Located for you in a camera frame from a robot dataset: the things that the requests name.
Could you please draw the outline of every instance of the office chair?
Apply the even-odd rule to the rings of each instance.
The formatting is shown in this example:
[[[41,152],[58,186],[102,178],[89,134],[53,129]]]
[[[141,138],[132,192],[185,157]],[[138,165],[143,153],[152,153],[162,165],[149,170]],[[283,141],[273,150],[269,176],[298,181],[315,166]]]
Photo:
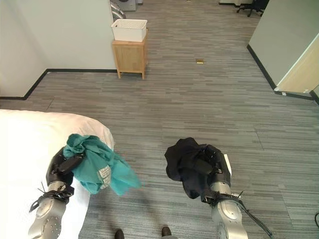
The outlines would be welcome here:
[[[247,15],[248,17],[250,17],[253,10],[255,10],[256,12],[261,12],[260,16],[262,16],[264,13],[263,9],[265,9],[267,7],[268,2],[269,2],[269,0],[253,0],[253,2],[251,4],[240,7],[237,10],[237,13],[240,10],[250,9],[250,12]]]

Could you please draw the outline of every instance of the clothing label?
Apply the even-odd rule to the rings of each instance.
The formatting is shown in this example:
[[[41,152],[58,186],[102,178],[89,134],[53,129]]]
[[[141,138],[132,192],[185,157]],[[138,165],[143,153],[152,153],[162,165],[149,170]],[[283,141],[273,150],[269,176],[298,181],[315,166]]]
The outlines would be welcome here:
[[[100,169],[97,172],[101,182],[103,183],[103,185],[101,186],[101,189],[104,189],[106,187],[108,187],[111,183],[111,168],[110,166],[106,166],[102,169]]]

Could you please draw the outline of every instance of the black baseboard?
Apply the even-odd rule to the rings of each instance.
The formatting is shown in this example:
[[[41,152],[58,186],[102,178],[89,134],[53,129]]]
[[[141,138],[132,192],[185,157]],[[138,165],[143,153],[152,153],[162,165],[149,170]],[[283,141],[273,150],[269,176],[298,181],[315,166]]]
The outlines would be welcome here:
[[[236,5],[236,4],[233,3],[233,2],[219,2],[218,4],[219,4],[219,5],[230,5],[230,6],[234,6],[234,7],[240,7],[240,6],[250,5],[251,3],[242,3],[242,4],[240,4],[240,5]]]
[[[117,70],[113,69],[46,69],[41,76],[36,80],[36,82],[31,86],[28,92],[23,97],[11,97],[11,96],[0,96],[0,100],[22,100],[25,101],[37,85],[42,81],[48,72],[94,72],[94,73],[117,73]]]
[[[309,94],[311,95],[313,100],[319,105],[319,97],[317,96],[317,94],[314,91],[310,91]]]
[[[259,68],[261,70],[261,72],[264,74],[264,76],[265,76],[266,80],[268,81],[270,87],[272,89],[275,89],[276,88],[276,84],[274,83],[273,79],[270,77],[270,75],[266,71],[265,67],[263,66],[263,64],[259,60],[258,56],[256,55],[256,53],[254,52],[254,50],[251,48],[251,46],[249,44],[247,45],[247,49],[250,52],[250,54],[252,55],[252,57],[254,58],[254,60],[256,61],[257,65],[259,66]]]
[[[93,72],[93,73],[117,73],[110,69],[46,69],[47,72]]]
[[[298,95],[298,94],[294,94],[294,93],[289,93],[289,92],[284,92],[286,94],[286,96],[290,96],[290,97],[294,97],[294,98],[299,98],[299,99],[304,99],[304,100],[310,100],[313,101],[314,99],[310,96],[302,96],[302,95]],[[281,95],[283,96],[283,92],[282,91],[275,91],[276,95]]]

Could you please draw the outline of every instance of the black shoe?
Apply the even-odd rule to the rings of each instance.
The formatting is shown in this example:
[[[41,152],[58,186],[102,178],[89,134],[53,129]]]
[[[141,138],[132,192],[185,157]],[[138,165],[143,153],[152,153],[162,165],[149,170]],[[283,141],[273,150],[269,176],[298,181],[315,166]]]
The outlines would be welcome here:
[[[114,239],[124,239],[124,233],[121,229],[116,231]]]
[[[170,232],[169,227],[163,227],[163,228],[161,229],[161,236],[162,236],[162,237],[171,236],[171,232]]]

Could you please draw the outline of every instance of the mattress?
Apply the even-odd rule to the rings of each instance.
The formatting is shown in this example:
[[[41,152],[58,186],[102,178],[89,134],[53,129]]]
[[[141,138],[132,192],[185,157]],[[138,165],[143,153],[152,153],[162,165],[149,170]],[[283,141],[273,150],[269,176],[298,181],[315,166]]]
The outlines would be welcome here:
[[[62,113],[0,110],[0,238],[27,238],[51,158],[72,133],[98,136],[111,149],[113,137],[97,120]],[[83,226],[90,194],[73,179],[74,195],[66,206],[59,239],[76,239]]]

